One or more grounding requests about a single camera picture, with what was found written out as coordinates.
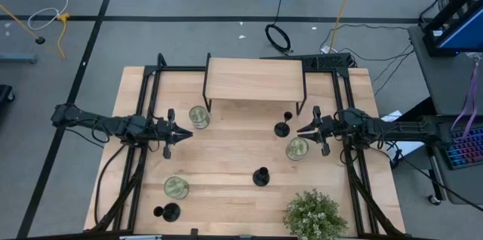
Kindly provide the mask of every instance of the white cable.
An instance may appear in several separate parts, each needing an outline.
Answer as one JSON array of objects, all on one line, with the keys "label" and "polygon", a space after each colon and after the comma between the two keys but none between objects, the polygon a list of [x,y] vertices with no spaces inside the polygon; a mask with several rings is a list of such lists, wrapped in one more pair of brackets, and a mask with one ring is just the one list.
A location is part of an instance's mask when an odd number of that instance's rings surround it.
[{"label": "white cable", "polygon": [[[34,13],[33,15],[31,15],[29,17],[29,19],[27,20],[27,25],[29,26],[30,29],[33,29],[33,30],[39,30],[39,29],[44,29],[46,26],[49,26],[52,22],[54,22],[54,20],[60,16],[66,9],[67,9],[67,5],[69,4],[69,0],[66,0],[66,6],[63,7],[62,11],[59,11],[57,10],[56,8],[45,8],[45,9],[41,9],[40,11]],[[50,11],[50,10],[53,10],[56,12],[54,18],[52,18],[49,22],[47,22],[46,24],[44,24],[43,26],[40,26],[39,28],[34,28],[32,27],[32,25],[30,24],[30,22],[32,21],[32,18],[35,17],[36,15],[40,14],[41,12],[44,12],[44,11]]]}]

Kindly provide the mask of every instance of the green plant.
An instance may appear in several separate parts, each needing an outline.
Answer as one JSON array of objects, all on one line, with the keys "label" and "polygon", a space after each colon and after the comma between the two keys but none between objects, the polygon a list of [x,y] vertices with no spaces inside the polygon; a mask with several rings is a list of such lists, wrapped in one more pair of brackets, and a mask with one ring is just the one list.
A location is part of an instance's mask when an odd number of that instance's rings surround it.
[{"label": "green plant", "polygon": [[346,234],[347,222],[340,217],[339,205],[328,195],[304,191],[287,206],[284,225],[299,240],[334,240]]}]

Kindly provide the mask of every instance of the coiled black cable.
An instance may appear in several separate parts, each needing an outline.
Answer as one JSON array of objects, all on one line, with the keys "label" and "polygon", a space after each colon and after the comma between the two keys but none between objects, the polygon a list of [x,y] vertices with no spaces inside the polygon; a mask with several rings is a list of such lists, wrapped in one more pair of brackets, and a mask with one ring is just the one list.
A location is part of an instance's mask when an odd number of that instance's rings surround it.
[{"label": "coiled black cable", "polygon": [[[266,25],[265,26],[265,35],[269,39],[270,44],[272,44],[272,46],[277,51],[280,51],[283,54],[288,55],[288,53],[291,52],[291,41],[290,41],[290,38],[288,37],[287,33],[285,33],[283,31],[283,29],[280,29],[280,27],[276,26],[276,23],[278,21],[278,13],[280,12],[280,5],[281,5],[281,0],[278,1],[278,8],[277,8],[277,14],[275,16],[275,22],[273,22],[272,24],[269,24],[269,25]],[[272,38],[272,36],[270,35],[270,32],[269,32],[270,29],[276,30],[282,36],[282,38],[287,43],[285,47],[282,47],[281,45],[277,44],[273,40],[273,38]]]}]

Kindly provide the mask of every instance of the concrete floor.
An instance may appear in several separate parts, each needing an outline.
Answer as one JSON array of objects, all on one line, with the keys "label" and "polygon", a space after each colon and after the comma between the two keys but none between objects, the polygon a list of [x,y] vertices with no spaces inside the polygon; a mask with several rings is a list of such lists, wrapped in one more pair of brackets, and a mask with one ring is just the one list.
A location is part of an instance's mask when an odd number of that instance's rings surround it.
[{"label": "concrete floor", "polygon": [[[336,17],[342,0],[283,0],[284,17]],[[344,17],[416,18],[432,0],[349,0]],[[19,15],[46,7],[62,8],[63,0],[0,0]],[[71,15],[96,16],[102,0],[69,0]],[[273,16],[278,0],[111,0],[108,16]],[[0,127],[0,238],[17,235],[54,135],[50,117],[66,101],[94,22],[70,21],[63,39],[67,58],[60,59],[36,45],[16,23],[0,21],[0,51],[35,52],[36,65],[0,64],[0,84],[14,86],[17,99]],[[207,52],[221,57],[278,56],[265,38],[265,22],[103,22],[76,104],[105,115],[112,112],[124,66],[154,64],[162,52],[169,65],[203,65]],[[407,26],[407,24],[384,24]],[[316,54],[333,23],[280,23],[291,37],[295,54]],[[56,46],[62,26],[53,23],[39,32]],[[409,45],[401,29],[343,28],[336,49],[351,48],[363,57],[384,58]],[[387,63],[358,60],[377,77]],[[379,88],[389,73],[374,84]],[[405,112],[428,96],[415,56],[377,95],[381,114]],[[30,236],[80,232],[84,225],[101,151],[71,133],[60,145]],[[406,230],[419,237],[478,238],[480,213],[464,205],[426,203],[430,184],[417,172],[395,171]]]}]

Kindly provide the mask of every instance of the green glass cup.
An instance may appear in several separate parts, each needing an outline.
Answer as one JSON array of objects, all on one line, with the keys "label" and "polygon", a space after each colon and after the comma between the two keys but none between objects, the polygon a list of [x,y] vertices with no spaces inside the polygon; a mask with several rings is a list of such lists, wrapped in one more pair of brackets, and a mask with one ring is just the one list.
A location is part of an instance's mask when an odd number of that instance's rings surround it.
[{"label": "green glass cup", "polygon": [[287,157],[292,161],[298,161],[309,151],[309,143],[303,138],[295,137],[290,141],[285,150]]},{"label": "green glass cup", "polygon": [[165,182],[165,194],[174,199],[183,199],[188,195],[188,183],[177,176],[169,177]]},{"label": "green glass cup", "polygon": [[189,120],[197,129],[204,129],[210,124],[210,114],[203,106],[194,106],[189,111]]}]

